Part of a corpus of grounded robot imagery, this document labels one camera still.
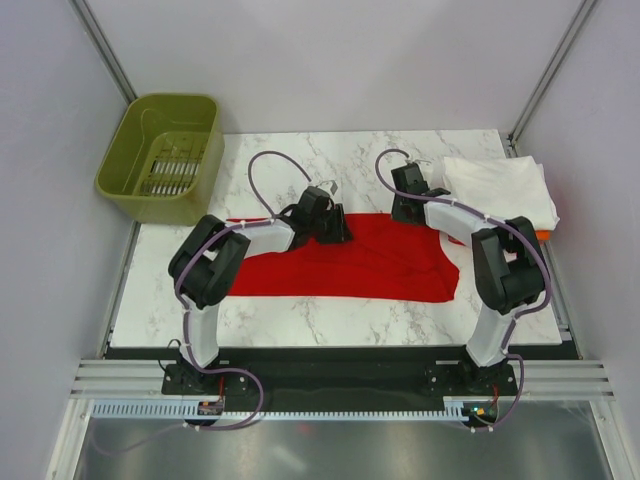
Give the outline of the red t-shirt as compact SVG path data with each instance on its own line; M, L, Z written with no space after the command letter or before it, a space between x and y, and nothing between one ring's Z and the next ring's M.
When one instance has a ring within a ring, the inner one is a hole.
M348 214L346 222L353 234L349 242L310 240L293 251L244 260L230 294L423 303L454 298L459 269L443 252L437 231L396 222L385 213Z

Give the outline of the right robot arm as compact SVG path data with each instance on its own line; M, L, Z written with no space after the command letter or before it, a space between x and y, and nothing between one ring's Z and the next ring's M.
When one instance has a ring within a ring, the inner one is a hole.
M481 393L494 381L491 366L506 357L517 319L538 309L534 304L550 283L533 224L524 216L487 217L445 189L430 189L414 163L391 175L395 220L425 225L471 248L482 307L466 343L471 360L458 368L457 377L465 391Z

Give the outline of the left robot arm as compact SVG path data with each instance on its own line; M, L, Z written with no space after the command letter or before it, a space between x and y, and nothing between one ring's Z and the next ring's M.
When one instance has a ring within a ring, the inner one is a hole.
M211 214L203 216L168 267L183 309L180 353L189 363L185 382L198 393L211 392L218 385L219 306L246 259L294 251L310 240L332 245L352 239L343 205L315 186L270 218L223 221Z

